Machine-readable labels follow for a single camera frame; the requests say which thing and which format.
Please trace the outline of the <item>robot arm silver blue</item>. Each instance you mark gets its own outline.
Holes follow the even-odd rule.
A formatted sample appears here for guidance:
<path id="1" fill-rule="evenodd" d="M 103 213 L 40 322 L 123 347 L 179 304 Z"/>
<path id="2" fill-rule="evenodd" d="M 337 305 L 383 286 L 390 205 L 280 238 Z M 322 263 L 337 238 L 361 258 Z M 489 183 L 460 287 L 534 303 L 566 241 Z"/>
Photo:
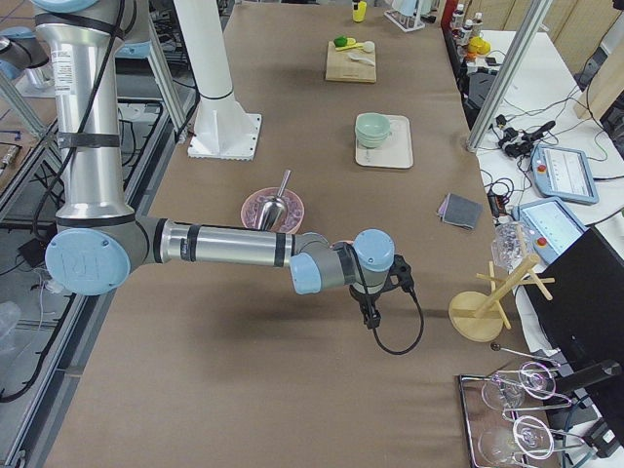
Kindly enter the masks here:
<path id="1" fill-rule="evenodd" d="M 148 43 L 148 6 L 143 1 L 38 1 L 34 10 L 37 31 L 50 47 L 63 155 L 64 203 L 45 262 L 65 288 L 82 295 L 108 293 L 138 267 L 173 259 L 287 267 L 300 294 L 347 286 L 371 330 L 380 322 L 375 303 L 383 293 L 413 293 L 410 266 L 377 229 L 331 244 L 316 233 L 136 214 L 123 188 L 115 55 L 124 46 Z"/>

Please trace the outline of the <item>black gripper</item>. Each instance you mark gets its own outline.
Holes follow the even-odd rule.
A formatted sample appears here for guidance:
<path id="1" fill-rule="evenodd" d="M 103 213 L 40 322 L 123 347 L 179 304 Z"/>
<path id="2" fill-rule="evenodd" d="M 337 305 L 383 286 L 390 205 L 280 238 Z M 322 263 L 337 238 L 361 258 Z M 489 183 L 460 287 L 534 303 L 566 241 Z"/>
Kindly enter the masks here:
<path id="1" fill-rule="evenodd" d="M 381 321 L 381 315 L 376 310 L 376 301 L 384 294 L 400 288 L 404 293 L 414 292 L 414 280 L 411 267 L 400 254 L 394 255 L 394 261 L 389 270 L 384 273 L 372 273 L 363 269 L 368 291 L 361 283 L 356 282 L 349 287 L 350 295 L 358 301 L 363 313 L 364 324 L 368 330 L 375 330 Z"/>

